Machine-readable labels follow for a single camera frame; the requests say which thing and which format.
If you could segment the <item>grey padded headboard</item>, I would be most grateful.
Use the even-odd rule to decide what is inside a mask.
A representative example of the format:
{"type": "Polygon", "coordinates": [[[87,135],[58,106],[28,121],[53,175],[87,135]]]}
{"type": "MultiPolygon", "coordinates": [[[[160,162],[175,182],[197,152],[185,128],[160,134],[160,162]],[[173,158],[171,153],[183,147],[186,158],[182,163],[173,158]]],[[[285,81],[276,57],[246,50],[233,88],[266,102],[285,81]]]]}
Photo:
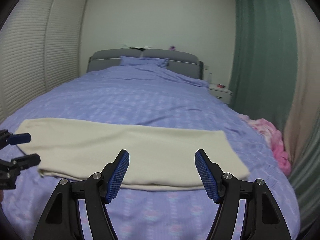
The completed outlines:
{"type": "Polygon", "coordinates": [[[195,55],[163,49],[121,48],[97,51],[89,58],[87,72],[113,66],[153,64],[194,79],[203,78],[203,62],[195,55]]]}

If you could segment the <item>green curtain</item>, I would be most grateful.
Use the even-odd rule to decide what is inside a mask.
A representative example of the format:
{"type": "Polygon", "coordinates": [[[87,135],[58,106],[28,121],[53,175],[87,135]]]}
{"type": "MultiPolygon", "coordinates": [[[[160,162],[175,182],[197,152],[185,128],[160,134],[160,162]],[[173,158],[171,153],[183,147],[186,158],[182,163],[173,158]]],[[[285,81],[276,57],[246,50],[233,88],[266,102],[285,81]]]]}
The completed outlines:
{"type": "Polygon", "coordinates": [[[283,131],[297,78],[297,37],[289,0],[235,0],[231,108],[283,131]]]}

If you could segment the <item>pink blanket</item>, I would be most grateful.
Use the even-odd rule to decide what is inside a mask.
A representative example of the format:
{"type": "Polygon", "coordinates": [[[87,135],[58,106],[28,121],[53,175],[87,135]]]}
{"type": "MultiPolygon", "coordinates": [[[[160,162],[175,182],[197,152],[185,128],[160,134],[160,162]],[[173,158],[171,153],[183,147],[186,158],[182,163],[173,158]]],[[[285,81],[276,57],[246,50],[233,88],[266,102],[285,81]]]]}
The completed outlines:
{"type": "Polygon", "coordinates": [[[273,157],[276,159],[279,168],[285,176],[289,176],[291,173],[290,156],[285,151],[281,131],[266,119],[253,120],[243,114],[240,114],[239,117],[264,137],[268,147],[273,152],[273,157]]]}

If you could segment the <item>dark item on headboard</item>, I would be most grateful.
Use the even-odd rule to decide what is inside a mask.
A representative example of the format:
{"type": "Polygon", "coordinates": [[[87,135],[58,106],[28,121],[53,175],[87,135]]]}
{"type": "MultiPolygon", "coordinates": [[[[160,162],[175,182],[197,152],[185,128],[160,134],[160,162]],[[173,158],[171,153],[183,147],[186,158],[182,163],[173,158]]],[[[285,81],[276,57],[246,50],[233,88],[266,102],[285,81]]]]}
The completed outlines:
{"type": "Polygon", "coordinates": [[[146,50],[144,47],[129,47],[130,49],[144,51],[146,50]]]}

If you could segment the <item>cream pants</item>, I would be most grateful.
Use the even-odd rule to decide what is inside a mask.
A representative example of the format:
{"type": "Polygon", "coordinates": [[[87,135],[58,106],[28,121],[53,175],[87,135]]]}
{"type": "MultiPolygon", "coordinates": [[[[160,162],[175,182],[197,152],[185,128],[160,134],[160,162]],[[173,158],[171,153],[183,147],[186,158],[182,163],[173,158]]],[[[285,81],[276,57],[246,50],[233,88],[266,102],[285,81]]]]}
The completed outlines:
{"type": "Polygon", "coordinates": [[[129,153],[122,187],[144,191],[181,191],[203,187],[195,167],[195,153],[204,150],[224,172],[246,179],[249,169],[233,151],[223,131],[116,125],[40,118],[24,120],[18,133],[31,141],[19,146],[36,153],[44,176],[84,180],[103,170],[121,150],[129,153]]]}

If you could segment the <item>beige curtain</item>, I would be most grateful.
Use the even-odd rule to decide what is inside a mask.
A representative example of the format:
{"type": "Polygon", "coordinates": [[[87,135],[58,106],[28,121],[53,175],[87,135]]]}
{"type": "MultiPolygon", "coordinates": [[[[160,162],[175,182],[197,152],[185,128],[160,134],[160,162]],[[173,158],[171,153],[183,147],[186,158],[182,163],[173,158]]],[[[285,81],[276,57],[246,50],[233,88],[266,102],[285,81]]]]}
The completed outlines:
{"type": "Polygon", "coordinates": [[[303,155],[319,111],[319,20],[306,0],[289,0],[297,37],[297,77],[284,142],[295,165],[303,155]]]}

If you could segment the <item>clear plastic bottle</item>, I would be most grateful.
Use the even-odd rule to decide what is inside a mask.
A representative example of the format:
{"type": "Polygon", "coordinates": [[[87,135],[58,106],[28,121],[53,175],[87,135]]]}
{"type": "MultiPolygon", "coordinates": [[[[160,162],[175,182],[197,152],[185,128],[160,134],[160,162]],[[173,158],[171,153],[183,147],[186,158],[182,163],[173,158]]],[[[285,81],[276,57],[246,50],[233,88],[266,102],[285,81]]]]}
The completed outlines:
{"type": "Polygon", "coordinates": [[[212,83],[212,72],[209,72],[209,74],[207,76],[207,81],[208,81],[208,83],[212,83]]]}

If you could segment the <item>white nightstand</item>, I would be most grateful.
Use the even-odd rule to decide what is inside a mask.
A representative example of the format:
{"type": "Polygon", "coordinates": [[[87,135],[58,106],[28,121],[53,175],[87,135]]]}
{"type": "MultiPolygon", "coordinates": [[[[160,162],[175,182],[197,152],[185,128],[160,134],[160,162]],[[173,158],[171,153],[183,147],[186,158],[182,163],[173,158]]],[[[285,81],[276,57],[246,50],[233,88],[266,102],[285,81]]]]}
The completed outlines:
{"type": "Polygon", "coordinates": [[[233,93],[227,88],[219,87],[217,84],[209,85],[209,93],[225,104],[230,104],[233,93]]]}

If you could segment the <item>purple pillow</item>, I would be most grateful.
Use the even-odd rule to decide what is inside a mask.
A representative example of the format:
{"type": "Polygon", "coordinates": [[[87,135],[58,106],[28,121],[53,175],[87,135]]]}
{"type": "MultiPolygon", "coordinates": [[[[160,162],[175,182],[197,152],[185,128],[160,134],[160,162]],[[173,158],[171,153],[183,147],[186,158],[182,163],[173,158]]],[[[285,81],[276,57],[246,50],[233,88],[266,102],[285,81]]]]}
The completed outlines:
{"type": "Polygon", "coordinates": [[[169,64],[169,58],[159,59],[154,57],[120,57],[121,66],[140,66],[145,64],[153,64],[161,68],[167,68],[169,64]]]}

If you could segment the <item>purple floral bed cover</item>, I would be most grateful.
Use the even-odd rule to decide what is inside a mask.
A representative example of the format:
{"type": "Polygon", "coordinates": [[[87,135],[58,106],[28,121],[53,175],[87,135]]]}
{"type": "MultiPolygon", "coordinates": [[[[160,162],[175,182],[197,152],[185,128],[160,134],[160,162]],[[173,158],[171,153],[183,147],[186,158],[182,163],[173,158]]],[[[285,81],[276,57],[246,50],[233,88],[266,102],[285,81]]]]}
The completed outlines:
{"type": "MultiPolygon", "coordinates": [[[[265,138],[210,95],[208,83],[156,66],[118,66],[90,72],[43,94],[7,117],[15,132],[26,119],[68,118],[108,124],[222,130],[250,171],[263,179],[292,239],[300,231],[295,192],[265,138]]],[[[119,239],[206,239],[217,205],[204,190],[149,192],[120,189],[107,206],[119,239]]]]}

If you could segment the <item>white louvered wardrobe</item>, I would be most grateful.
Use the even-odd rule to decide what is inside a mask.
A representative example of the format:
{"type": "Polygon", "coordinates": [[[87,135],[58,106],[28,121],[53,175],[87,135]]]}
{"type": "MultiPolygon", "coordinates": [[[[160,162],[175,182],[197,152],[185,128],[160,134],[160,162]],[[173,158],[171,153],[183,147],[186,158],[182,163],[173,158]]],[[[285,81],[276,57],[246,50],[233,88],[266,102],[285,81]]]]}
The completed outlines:
{"type": "Polygon", "coordinates": [[[87,0],[19,0],[1,28],[1,121],[79,76],[87,0]]]}

